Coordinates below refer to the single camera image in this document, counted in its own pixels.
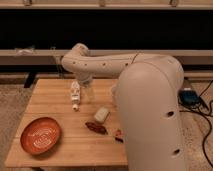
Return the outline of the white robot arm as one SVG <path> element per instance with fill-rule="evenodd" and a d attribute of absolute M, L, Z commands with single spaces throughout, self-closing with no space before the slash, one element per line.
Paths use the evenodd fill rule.
<path fill-rule="evenodd" d="M 184 71 L 177 59 L 142 52 L 91 57 L 78 43 L 62 66 L 84 87 L 96 74 L 118 79 L 114 98 L 129 171 L 188 171 L 178 107 Z"/>

